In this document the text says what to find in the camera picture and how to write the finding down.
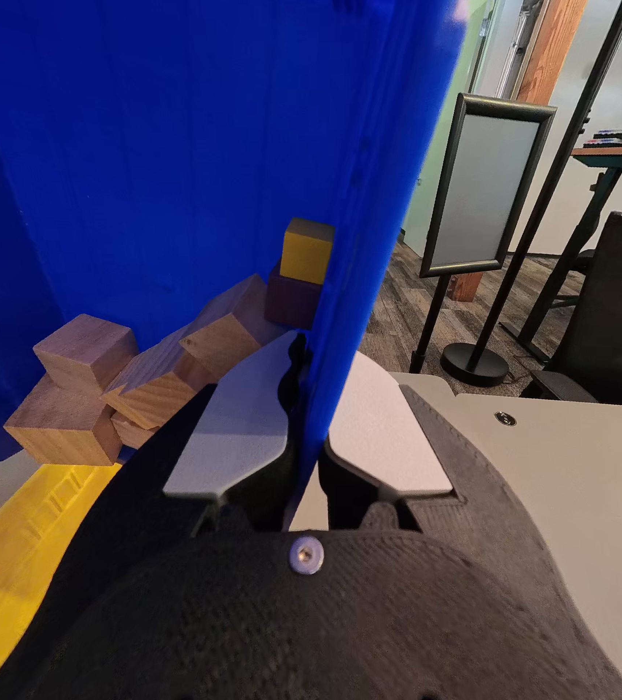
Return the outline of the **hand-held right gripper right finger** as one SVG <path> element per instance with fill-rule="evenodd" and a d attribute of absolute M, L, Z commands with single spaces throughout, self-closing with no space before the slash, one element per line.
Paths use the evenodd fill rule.
<path fill-rule="evenodd" d="M 442 498 L 454 488 L 398 381 L 356 352 L 323 450 L 318 478 L 330 529 L 356 529 L 375 503 Z"/>

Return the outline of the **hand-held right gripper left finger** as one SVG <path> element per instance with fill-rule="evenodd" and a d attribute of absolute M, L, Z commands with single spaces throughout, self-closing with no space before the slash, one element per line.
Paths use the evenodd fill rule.
<path fill-rule="evenodd" d="M 217 384 L 163 492 L 233 505 L 255 530 L 281 530 L 298 480 L 292 415 L 306 336 L 289 331 L 233 367 Z"/>

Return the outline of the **pile of wooden cubes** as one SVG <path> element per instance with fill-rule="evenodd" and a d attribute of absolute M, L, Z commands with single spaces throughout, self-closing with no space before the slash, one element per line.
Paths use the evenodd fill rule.
<path fill-rule="evenodd" d="M 45 374 L 4 429 L 41 464 L 112 466 L 209 384 L 287 330 L 310 330 L 335 239 L 292 218 L 268 280 L 248 276 L 140 352 L 127 326 L 80 314 L 34 346 Z"/>

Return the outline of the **yellow plastic box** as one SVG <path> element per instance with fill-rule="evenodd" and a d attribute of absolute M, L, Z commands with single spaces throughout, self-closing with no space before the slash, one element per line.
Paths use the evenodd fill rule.
<path fill-rule="evenodd" d="M 88 511 L 121 469 L 45 464 L 0 507 L 0 668 Z"/>

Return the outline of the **blue plastic box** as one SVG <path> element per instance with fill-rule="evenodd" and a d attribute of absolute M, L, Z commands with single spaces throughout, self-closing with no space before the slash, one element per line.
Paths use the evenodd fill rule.
<path fill-rule="evenodd" d="M 309 338 L 312 470 L 465 35 L 465 1 L 0 1 L 0 461 L 85 313 L 153 345 L 336 227 Z"/>

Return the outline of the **black pole stand round base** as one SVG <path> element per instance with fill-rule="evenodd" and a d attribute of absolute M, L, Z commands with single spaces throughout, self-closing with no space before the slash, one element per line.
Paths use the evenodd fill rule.
<path fill-rule="evenodd" d="M 578 139 L 584 119 L 590 112 L 594 100 L 603 84 L 614 54 L 622 38 L 622 1 L 614 15 L 595 62 L 572 113 L 568 127 L 551 163 L 543 187 L 530 214 L 516 251 L 509 263 L 498 293 L 495 297 L 484 327 L 475 344 L 455 343 L 445 347 L 440 358 L 442 369 L 456 380 L 471 386 L 493 387 L 500 385 L 509 372 L 508 363 L 498 354 L 486 349 L 492 332 L 499 320 L 517 274 L 523 265 L 534 237 L 540 227 L 544 213 L 566 168 Z"/>

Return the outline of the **black mesh office chair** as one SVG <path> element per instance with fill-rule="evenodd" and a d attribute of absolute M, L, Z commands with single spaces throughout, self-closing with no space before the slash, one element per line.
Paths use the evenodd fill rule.
<path fill-rule="evenodd" d="M 605 223 L 559 347 L 522 398 L 622 405 L 622 215 Z"/>

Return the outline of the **black framed board on stand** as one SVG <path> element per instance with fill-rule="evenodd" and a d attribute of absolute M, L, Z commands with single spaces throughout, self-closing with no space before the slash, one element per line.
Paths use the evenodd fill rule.
<path fill-rule="evenodd" d="M 419 273 L 438 283 L 410 373 L 423 368 L 452 276 L 502 269 L 556 111 L 457 96 Z"/>

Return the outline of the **desk with dark legs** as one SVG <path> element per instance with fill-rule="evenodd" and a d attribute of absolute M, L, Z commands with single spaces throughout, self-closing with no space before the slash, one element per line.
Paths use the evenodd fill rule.
<path fill-rule="evenodd" d="M 584 245 L 592 238 L 601 220 L 604 205 L 617 185 L 622 175 L 622 146 L 612 148 L 576 148 L 571 156 L 587 167 L 605 167 L 594 185 L 592 198 L 587 205 L 577 226 L 573 230 L 568 243 L 554 266 L 542 291 L 538 295 L 523 327 L 517 330 L 512 324 L 500 322 L 502 328 L 510 335 L 525 352 L 545 365 L 550 357 L 533 343 L 534 336 L 541 326 L 545 316 L 557 301 L 560 289 L 567 274 L 583 250 Z"/>

